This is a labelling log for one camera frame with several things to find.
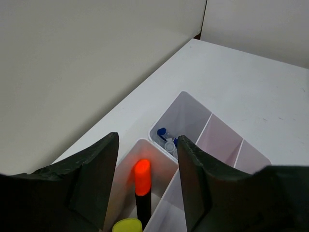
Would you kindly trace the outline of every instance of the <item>white wall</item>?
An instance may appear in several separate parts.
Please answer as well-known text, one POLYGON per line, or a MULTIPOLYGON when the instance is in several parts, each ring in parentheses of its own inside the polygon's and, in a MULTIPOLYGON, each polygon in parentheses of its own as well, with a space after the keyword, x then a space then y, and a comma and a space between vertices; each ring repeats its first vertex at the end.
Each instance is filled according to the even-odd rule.
POLYGON ((208 0, 201 39, 309 68, 309 0, 208 0))
POLYGON ((204 6, 0 1, 0 172, 32 172, 55 160, 200 32, 204 6))

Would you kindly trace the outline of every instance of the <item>orange cap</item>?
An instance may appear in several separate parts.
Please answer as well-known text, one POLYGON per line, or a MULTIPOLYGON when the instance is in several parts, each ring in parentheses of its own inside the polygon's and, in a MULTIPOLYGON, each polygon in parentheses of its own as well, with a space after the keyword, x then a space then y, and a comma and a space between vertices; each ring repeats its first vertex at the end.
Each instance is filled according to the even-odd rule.
POLYGON ((141 159, 134 167, 135 175, 135 194, 138 196, 146 195, 151 187, 150 162, 141 159))

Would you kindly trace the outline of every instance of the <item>white table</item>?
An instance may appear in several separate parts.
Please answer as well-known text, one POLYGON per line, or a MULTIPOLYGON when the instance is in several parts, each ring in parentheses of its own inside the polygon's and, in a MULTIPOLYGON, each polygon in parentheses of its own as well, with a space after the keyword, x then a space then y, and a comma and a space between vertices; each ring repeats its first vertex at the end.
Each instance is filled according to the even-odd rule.
POLYGON ((309 70, 194 39, 55 162, 116 131, 119 163, 182 90, 273 164, 309 165, 309 70))

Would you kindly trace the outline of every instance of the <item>orange marker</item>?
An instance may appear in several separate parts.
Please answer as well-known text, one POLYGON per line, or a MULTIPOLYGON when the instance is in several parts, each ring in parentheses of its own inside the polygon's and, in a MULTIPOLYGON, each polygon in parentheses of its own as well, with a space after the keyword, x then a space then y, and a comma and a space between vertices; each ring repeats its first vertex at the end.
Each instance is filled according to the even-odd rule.
POLYGON ((147 159, 137 162, 134 176, 137 218, 141 221, 144 230, 151 217, 151 174, 150 162, 147 159))

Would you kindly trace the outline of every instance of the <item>yellow object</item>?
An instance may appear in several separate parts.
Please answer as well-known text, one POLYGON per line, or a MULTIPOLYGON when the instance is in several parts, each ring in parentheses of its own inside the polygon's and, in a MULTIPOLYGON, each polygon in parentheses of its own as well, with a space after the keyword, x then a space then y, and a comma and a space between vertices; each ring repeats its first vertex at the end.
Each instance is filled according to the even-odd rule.
POLYGON ((141 222, 137 218, 126 218, 117 222, 112 232, 143 232, 141 222))

